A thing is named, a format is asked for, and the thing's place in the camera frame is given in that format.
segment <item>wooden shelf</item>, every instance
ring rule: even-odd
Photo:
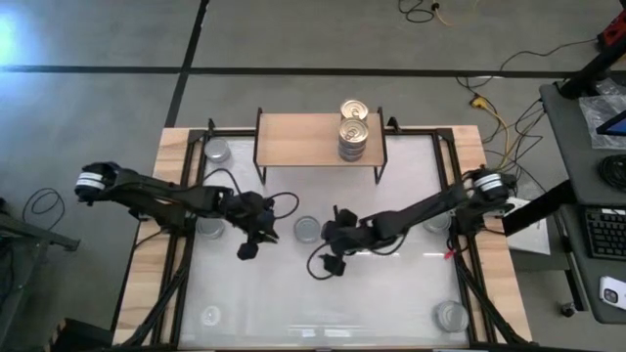
[[[369,136],[363,156],[343,160],[338,113],[262,113],[259,116],[256,164],[267,166],[383,166],[384,140],[378,113],[368,114]]]

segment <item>metal can lid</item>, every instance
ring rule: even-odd
[[[224,234],[224,221],[220,219],[199,218],[196,220],[196,232],[209,240],[217,240]]]
[[[302,216],[295,221],[293,233],[300,242],[313,243],[320,238],[322,226],[314,217]]]
[[[230,156],[228,142],[222,138],[211,138],[204,146],[204,153],[213,162],[224,161]]]
[[[341,115],[346,118],[356,117],[364,119],[368,116],[368,107],[357,100],[346,100],[341,104]]]
[[[424,228],[434,234],[445,233],[450,228],[450,225],[452,225],[452,218],[447,212],[433,216],[423,222]]]
[[[346,142],[361,143],[368,138],[368,126],[358,118],[346,118],[339,126],[339,136]]]
[[[222,312],[216,306],[208,306],[201,313],[200,320],[208,327],[216,326],[222,318]]]
[[[439,304],[436,307],[435,316],[439,327],[448,332],[461,332],[470,324],[466,307],[455,301]]]

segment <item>concrete floor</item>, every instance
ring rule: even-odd
[[[519,50],[548,51],[593,38],[617,15],[613,0],[443,2],[457,26],[404,21],[393,0],[213,0],[193,66],[497,69]],[[0,0],[0,65],[174,66],[187,50],[200,0]],[[592,44],[549,58],[519,57],[507,69],[572,70],[596,55]],[[52,249],[31,285],[12,344],[47,340],[63,317],[112,324],[137,222],[125,209],[77,204],[80,167],[115,160],[149,173],[177,74],[0,73],[0,195],[19,213],[30,194],[54,187],[67,203],[56,229],[81,239],[75,253]],[[507,122],[553,79],[494,79],[480,89]],[[471,93],[450,77],[191,75],[175,125],[252,126],[266,111],[333,111],[346,97],[382,106],[405,125],[477,124],[492,118],[468,106]],[[542,149],[521,164],[549,188],[565,178],[546,119],[535,128]],[[501,151],[502,136],[487,148]],[[496,157],[489,155],[491,163]],[[538,195],[526,177],[522,196]],[[535,339],[549,346],[623,350],[622,327],[589,313],[566,320],[555,311],[570,299],[562,273],[519,274]]]

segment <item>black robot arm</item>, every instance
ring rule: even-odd
[[[466,189],[465,182],[468,180],[472,185]],[[359,221],[347,209],[335,211],[335,220],[328,221],[322,229],[322,239],[331,247],[336,259],[341,260],[344,254],[389,246],[398,237],[405,236],[413,226],[451,210],[455,211],[458,228],[462,229],[463,235],[472,236],[484,227],[482,215],[508,207],[507,199],[512,187],[514,179],[480,168],[466,173],[463,182],[402,210],[379,212]]]
[[[127,206],[136,218],[148,215],[170,231],[193,230],[197,216],[223,218],[247,235],[238,252],[242,260],[254,258],[259,243],[278,241],[274,231],[274,200],[254,192],[236,195],[228,187],[181,187],[121,168],[114,162],[84,166],[74,191],[78,201],[88,205],[95,201],[115,201]]]

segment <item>white label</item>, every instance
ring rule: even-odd
[[[78,180],[78,182],[76,182],[76,186],[89,186],[89,187],[95,187],[99,190],[103,190],[105,188],[105,185],[101,182],[98,181],[92,181],[92,180],[85,180],[85,179],[80,179]]]
[[[78,178],[79,179],[83,178],[83,179],[101,181],[102,180],[102,175],[101,174],[97,174],[97,173],[93,173],[93,172],[82,172],[80,175],[78,175]]]

